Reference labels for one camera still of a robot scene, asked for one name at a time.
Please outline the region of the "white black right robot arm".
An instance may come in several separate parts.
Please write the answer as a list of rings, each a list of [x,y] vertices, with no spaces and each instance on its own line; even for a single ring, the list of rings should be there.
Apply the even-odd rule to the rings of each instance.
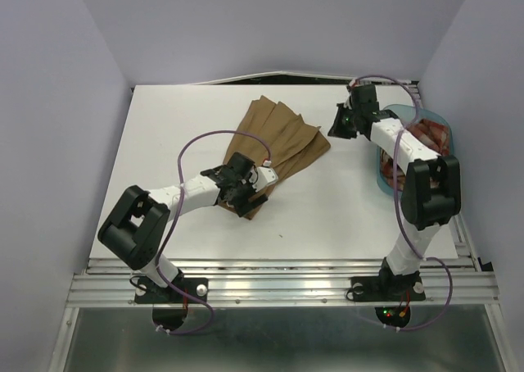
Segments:
[[[375,276],[351,278],[347,298],[354,302],[394,302],[404,295],[421,301],[420,265],[440,228],[461,209],[459,160],[442,156],[419,141],[393,111],[382,109],[372,85],[353,84],[337,106],[329,136],[364,136],[393,160],[393,172],[404,173],[404,186],[392,187],[400,235]]]

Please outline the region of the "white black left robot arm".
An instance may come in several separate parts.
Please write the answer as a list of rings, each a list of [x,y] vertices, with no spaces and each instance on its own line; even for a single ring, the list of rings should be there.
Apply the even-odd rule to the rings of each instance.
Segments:
[[[218,204],[245,217],[268,200],[264,190],[277,181],[270,161],[257,166],[235,152],[226,164],[203,170],[179,185],[152,190],[132,185],[102,222],[97,239],[147,278],[139,290],[154,289],[163,301],[171,302],[181,295],[183,273],[160,250],[166,226],[188,212]]]

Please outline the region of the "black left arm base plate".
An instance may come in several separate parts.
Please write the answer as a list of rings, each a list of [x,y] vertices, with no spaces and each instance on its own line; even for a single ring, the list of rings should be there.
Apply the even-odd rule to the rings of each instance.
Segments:
[[[135,289],[134,302],[139,305],[153,304],[195,304],[186,296],[176,292],[171,287],[162,288],[151,281],[147,276],[134,275],[129,279]],[[207,301],[209,280],[203,277],[176,279],[174,285],[181,291]]]

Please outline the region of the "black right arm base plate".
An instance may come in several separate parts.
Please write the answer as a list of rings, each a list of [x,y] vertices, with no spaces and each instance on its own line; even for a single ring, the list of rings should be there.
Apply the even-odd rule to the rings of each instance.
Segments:
[[[350,287],[345,296],[347,300],[357,303],[426,300],[422,280],[418,274],[398,275],[389,279],[379,275],[351,277]]]

